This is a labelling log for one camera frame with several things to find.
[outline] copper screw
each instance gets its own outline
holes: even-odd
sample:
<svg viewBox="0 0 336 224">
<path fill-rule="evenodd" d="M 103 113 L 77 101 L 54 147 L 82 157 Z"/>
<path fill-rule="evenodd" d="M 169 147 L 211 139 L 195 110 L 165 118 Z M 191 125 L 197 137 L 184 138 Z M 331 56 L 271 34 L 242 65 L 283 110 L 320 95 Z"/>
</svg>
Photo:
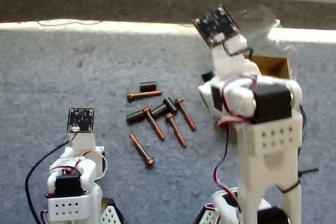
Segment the copper screw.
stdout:
<svg viewBox="0 0 336 224">
<path fill-rule="evenodd" d="M 184 148 L 187 147 L 187 143 L 185 142 L 182 134 L 180 133 L 179 128 L 177 127 L 174 119 L 173 119 L 173 114 L 172 113 L 167 113 L 166 114 L 166 120 L 169 122 L 170 126 L 174 129 L 175 136 L 177 137 L 177 140 L 179 141 L 180 145 Z"/>
<path fill-rule="evenodd" d="M 187 110 L 185 109 L 185 107 L 183 105 L 183 100 L 182 99 L 175 99 L 175 104 L 181 110 L 181 112 L 182 112 L 185 120 L 187 121 L 187 124 L 191 128 L 191 130 L 196 131 L 196 126 L 195 126 L 193 120 L 191 119 L 190 115 L 188 114 Z"/>
<path fill-rule="evenodd" d="M 127 93 L 127 100 L 128 102 L 134 101 L 134 99 L 141 99 L 146 97 L 158 97 L 159 95 L 162 95 L 162 90 L 154 90 L 150 92 L 142 92 L 142 93 L 135 93 L 132 92 Z"/>
<path fill-rule="evenodd" d="M 145 151 L 145 149 L 142 147 L 142 145 L 139 143 L 137 138 L 132 133 L 130 134 L 130 139 L 132 140 L 135 147 L 138 149 L 141 156 L 145 159 L 146 165 L 147 166 L 154 165 L 155 163 L 154 157 L 151 157 L 150 155 L 148 155 L 148 153 Z"/>
<path fill-rule="evenodd" d="M 150 111 L 151 111 L 151 109 L 149 107 L 144 107 L 143 110 L 142 110 L 143 114 L 147 117 L 148 121 L 151 123 L 151 125 L 152 125 L 153 129 L 155 130 L 159 139 L 164 140 L 164 135 L 163 135 L 162 131 L 160 130 L 159 126 L 157 125 L 156 121 L 152 117 Z"/>
</svg>

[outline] sunlight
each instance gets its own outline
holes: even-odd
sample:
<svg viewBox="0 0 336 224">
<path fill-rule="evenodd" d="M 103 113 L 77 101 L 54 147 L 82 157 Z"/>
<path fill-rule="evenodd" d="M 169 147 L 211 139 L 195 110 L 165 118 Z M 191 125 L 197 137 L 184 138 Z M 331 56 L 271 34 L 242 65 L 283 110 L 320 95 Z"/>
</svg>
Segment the sunlight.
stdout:
<svg viewBox="0 0 336 224">
<path fill-rule="evenodd" d="M 268 34 L 268 39 L 274 41 L 335 43 L 336 30 L 272 28 Z"/>
<path fill-rule="evenodd" d="M 116 22 L 96 20 L 55 19 L 39 22 L 1 23 L 0 30 L 85 31 L 129 34 L 176 34 L 198 36 L 191 24 Z"/>
</svg>

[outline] black cable tie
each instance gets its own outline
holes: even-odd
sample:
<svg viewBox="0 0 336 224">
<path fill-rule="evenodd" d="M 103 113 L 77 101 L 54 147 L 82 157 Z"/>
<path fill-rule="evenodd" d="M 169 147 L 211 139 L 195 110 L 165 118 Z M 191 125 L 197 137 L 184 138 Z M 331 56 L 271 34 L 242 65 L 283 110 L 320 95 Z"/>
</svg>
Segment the black cable tie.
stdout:
<svg viewBox="0 0 336 224">
<path fill-rule="evenodd" d="M 294 188 L 296 188 L 298 185 L 301 184 L 301 181 L 298 180 L 294 185 L 290 186 L 289 188 L 282 190 L 280 187 L 278 187 L 278 189 L 280 190 L 280 192 L 282 192 L 283 194 L 289 193 L 290 191 L 292 191 Z"/>
<path fill-rule="evenodd" d="M 318 171 L 319 171 L 318 167 L 312 168 L 312 169 L 306 169 L 306 170 L 299 170 L 298 171 L 298 176 L 299 176 L 299 178 L 301 178 L 306 173 L 315 173 L 315 172 L 318 172 Z"/>
</svg>

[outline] black cylinder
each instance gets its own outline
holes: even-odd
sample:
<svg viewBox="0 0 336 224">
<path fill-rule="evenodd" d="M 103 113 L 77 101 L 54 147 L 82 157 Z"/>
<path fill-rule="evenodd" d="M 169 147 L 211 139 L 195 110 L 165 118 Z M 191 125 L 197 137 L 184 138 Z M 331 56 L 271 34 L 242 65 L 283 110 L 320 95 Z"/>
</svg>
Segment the black cylinder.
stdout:
<svg viewBox="0 0 336 224">
<path fill-rule="evenodd" d="M 163 103 L 167 105 L 169 112 L 175 114 L 177 112 L 177 107 L 175 106 L 175 103 L 170 99 L 170 97 L 167 97 L 163 100 Z"/>
<path fill-rule="evenodd" d="M 151 110 L 151 114 L 154 118 L 157 118 L 159 115 L 165 114 L 168 112 L 168 107 L 166 104 L 161 104 L 155 109 Z"/>
<path fill-rule="evenodd" d="M 131 113 L 131 114 L 128 114 L 128 115 L 126 116 L 126 121 L 127 121 L 128 123 L 134 123 L 134 122 L 141 121 L 141 120 L 143 120 L 144 118 L 145 118 L 145 116 L 144 116 L 142 110 L 139 110 L 139 111 L 135 111 L 135 112 L 133 112 L 133 113 Z"/>
<path fill-rule="evenodd" d="M 148 82 L 140 82 L 140 91 L 141 92 L 149 92 L 156 90 L 156 82 L 148 81 Z"/>
</svg>

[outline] cardboard box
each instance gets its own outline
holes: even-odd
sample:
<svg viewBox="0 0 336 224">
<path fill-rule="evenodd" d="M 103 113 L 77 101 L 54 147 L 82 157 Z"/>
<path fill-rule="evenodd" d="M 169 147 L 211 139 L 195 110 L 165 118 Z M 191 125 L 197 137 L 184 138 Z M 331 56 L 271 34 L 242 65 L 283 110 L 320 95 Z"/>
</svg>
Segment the cardboard box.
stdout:
<svg viewBox="0 0 336 224">
<path fill-rule="evenodd" d="M 253 55 L 251 61 L 257 64 L 263 75 L 292 79 L 288 58 Z"/>
</svg>

